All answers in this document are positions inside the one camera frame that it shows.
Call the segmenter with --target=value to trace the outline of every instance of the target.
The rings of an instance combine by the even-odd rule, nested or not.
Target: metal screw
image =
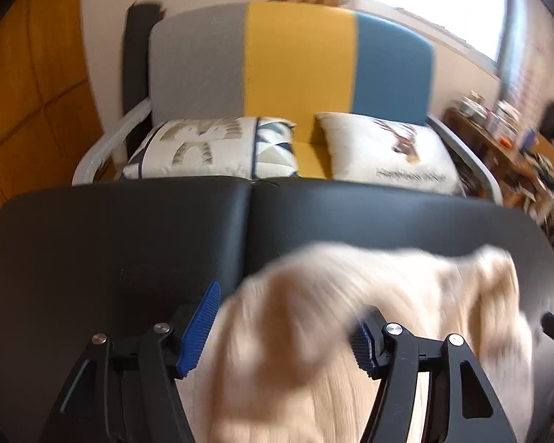
[[[402,333],[402,327],[398,323],[388,323],[386,325],[386,331],[390,335],[399,335]]]
[[[97,333],[92,337],[93,345],[102,345],[105,341],[107,341],[107,335],[105,333]]]
[[[462,346],[464,344],[464,339],[461,335],[453,333],[449,335],[449,342],[454,346]]]
[[[154,325],[154,333],[164,335],[170,331],[170,325],[168,323],[156,323]]]

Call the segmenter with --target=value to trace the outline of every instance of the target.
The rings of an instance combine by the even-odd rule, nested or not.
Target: blue fabric
[[[356,13],[358,58],[352,113],[424,125],[433,51],[403,26]]]

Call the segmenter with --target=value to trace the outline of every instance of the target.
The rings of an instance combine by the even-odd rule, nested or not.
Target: black leather surface
[[[311,241],[416,247],[457,256],[508,249],[535,329],[532,440],[554,410],[554,255],[527,216],[475,199],[303,178],[96,183],[25,195],[0,211],[0,427],[39,435],[62,382],[97,331],[139,334],[216,279]]]
[[[148,51],[150,32],[162,18],[159,3],[138,3],[127,9],[123,32],[122,98],[123,114],[149,95]],[[125,138],[131,157],[152,129],[152,115],[138,124]]]
[[[535,402],[527,440],[554,413],[554,342],[539,318],[554,313],[554,253],[532,220],[478,199],[356,183],[282,178],[254,184],[247,238],[247,274],[312,241],[444,256],[485,244],[507,249],[517,268],[520,307],[534,331]]]
[[[59,188],[6,204],[0,427],[12,443],[36,441],[94,333],[142,334],[213,280],[233,291],[249,193],[247,180],[181,178]]]

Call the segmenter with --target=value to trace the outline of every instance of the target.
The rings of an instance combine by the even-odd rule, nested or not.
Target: black clamp
[[[405,442],[418,372],[430,373],[423,443],[516,443],[509,421],[463,337],[415,337],[377,308],[351,346],[361,369],[382,380],[361,443]]]
[[[44,426],[40,443],[195,443],[175,379],[194,369],[220,306],[213,282],[142,337],[92,336]]]

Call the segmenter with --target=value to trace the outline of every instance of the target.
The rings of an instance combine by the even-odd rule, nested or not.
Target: throw pillow
[[[127,179],[297,176],[294,124],[278,118],[173,120],[148,134],[123,169]]]
[[[458,193],[458,173],[431,128],[349,113],[318,113],[336,180]]]

